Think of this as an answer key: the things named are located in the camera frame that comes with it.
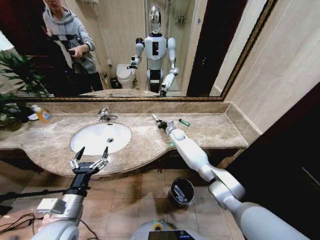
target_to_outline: screen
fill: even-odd
[[[151,231],[148,240],[195,240],[185,230]]]

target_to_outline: mirror frame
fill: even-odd
[[[242,66],[244,65],[249,53],[251,52],[256,40],[259,37],[268,17],[270,16],[275,4],[278,0],[266,0],[263,9],[247,39],[240,56],[221,92],[220,96],[209,97],[188,97],[188,96],[173,96],[173,97],[16,97],[15,102],[221,102],[226,98],[232,84],[238,76]]]

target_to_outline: hood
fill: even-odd
[[[52,12],[50,10],[50,8],[48,8],[47,6],[45,7],[45,12],[47,13],[47,15],[49,16],[49,18],[51,19],[51,21],[57,23],[57,24],[68,24],[70,23],[75,17],[76,15],[69,9],[67,9],[66,7],[62,6],[64,9],[64,14],[61,20],[57,20],[53,15]]]

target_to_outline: trash can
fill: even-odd
[[[113,89],[121,89],[122,86],[116,77],[110,78],[111,87]]]
[[[195,196],[195,188],[192,183],[183,177],[176,178],[169,190],[170,203],[177,209],[187,206]]]

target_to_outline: humanoid robot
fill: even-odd
[[[179,74],[179,68],[176,67],[176,40],[171,37],[167,41],[160,33],[161,12],[158,6],[151,8],[149,21],[151,34],[144,40],[140,37],[135,40],[136,55],[131,57],[131,64],[127,68],[138,68],[138,65],[142,61],[142,52],[145,49],[148,67],[148,71],[146,72],[147,88],[154,93],[159,93],[160,91],[160,96],[166,96],[175,77]],[[171,69],[164,79],[164,71],[161,68],[167,51],[169,53]]]

